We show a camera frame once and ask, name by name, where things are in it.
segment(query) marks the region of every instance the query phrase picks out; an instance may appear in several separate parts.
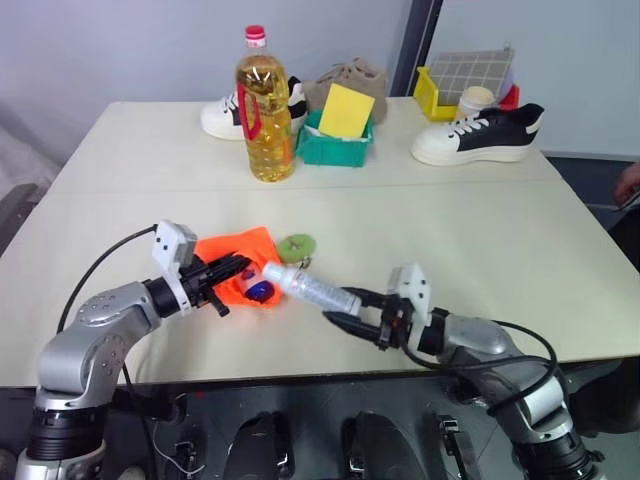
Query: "yellow crate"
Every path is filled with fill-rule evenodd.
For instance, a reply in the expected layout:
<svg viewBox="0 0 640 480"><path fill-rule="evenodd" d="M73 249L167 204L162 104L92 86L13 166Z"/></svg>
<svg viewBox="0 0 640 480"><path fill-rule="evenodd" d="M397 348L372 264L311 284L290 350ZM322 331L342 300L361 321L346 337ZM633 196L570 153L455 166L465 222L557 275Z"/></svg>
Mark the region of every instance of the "yellow crate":
<svg viewBox="0 0 640 480"><path fill-rule="evenodd" d="M423 113L433 122L450 122L456 116L457 105L438 105L438 87L429 76L428 67L418 67L418 83L413 91Z"/></svg>

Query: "orange towel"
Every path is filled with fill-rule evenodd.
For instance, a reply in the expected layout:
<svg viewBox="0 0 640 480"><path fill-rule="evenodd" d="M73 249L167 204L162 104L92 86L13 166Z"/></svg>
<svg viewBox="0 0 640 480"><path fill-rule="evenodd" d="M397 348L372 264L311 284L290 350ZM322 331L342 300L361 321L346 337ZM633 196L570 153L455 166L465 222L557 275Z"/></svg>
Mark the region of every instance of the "orange towel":
<svg viewBox="0 0 640 480"><path fill-rule="evenodd" d="M195 254L206 263L229 253L237 253L250 258L260 268L260 271L267 262L281 263L276 246L265 227L253 228L237 235L204 238L196 243ZM226 305L269 308L278 305L282 299L282 292L277 286L274 285L274 287L276 288L273 297L265 303L255 302L244 296L244 285L240 280L240 275L216 285L214 291Z"/></svg>

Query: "green basket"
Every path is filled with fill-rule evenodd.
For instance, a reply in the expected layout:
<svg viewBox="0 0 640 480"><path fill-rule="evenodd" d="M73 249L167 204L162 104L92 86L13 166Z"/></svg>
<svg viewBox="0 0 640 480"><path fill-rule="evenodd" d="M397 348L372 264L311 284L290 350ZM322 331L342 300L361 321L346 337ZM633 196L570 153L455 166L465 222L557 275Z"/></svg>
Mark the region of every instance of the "green basket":
<svg viewBox="0 0 640 480"><path fill-rule="evenodd" d="M322 110L310 112L305 125L318 128ZM301 127L296 140L296 155L304 163L312 165L334 165L339 167L362 167L369 145L373 143L371 118L367 121L362 138L363 142L345 142L334 137L316 137Z"/></svg>

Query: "checkered cloth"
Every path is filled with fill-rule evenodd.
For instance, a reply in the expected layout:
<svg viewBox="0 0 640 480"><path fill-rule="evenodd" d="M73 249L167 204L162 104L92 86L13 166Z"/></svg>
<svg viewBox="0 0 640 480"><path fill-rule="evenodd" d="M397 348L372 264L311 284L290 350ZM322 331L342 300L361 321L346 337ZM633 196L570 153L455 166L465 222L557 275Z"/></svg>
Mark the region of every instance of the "checkered cloth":
<svg viewBox="0 0 640 480"><path fill-rule="evenodd" d="M511 68L511 48L490 52L441 53L429 70L440 90L440 105L457 105L467 87L485 87L498 98L502 83Z"/></svg>

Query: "red bottle cap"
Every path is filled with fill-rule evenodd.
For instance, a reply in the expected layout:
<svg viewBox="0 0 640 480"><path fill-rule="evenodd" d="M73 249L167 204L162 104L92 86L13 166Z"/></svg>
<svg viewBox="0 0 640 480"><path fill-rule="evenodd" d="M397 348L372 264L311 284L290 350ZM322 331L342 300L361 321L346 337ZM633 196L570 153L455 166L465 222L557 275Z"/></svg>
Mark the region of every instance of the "red bottle cap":
<svg viewBox="0 0 640 480"><path fill-rule="evenodd" d="M249 25L244 29L244 38L249 47L264 47L267 44L267 35L262 25Z"/></svg>

